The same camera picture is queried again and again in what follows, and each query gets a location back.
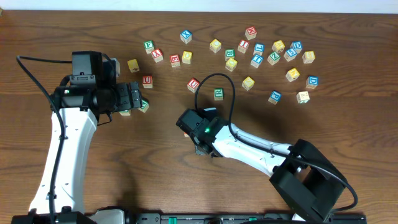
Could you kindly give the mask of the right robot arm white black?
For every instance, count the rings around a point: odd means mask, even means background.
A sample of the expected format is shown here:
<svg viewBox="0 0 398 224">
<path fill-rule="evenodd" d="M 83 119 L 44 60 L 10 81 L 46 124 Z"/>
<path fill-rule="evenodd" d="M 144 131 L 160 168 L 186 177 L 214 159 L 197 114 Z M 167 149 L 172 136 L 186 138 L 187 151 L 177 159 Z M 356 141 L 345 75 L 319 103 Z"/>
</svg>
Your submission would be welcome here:
<svg viewBox="0 0 398 224">
<path fill-rule="evenodd" d="M 269 176 L 294 211 L 295 221 L 327 222 L 335 203 L 351 186 L 344 175 L 311 143 L 294 145 L 259 138 L 220 117 L 195 116 L 179 125 L 197 151 L 243 162 Z"/>
</svg>

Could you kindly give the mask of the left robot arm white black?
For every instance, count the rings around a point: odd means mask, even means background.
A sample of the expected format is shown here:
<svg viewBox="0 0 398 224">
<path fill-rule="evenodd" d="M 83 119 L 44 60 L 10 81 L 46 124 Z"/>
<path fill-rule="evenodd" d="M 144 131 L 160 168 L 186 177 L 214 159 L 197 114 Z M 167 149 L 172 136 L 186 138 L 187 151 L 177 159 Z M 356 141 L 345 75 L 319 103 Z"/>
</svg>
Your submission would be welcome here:
<svg viewBox="0 0 398 224">
<path fill-rule="evenodd" d="M 26 215 L 13 223 L 134 223 L 131 213 L 105 207 L 85 214 L 84 178 L 92 137 L 99 115 L 140 108 L 138 82 L 56 87 L 52 100 L 52 137 L 40 187 Z"/>
</svg>

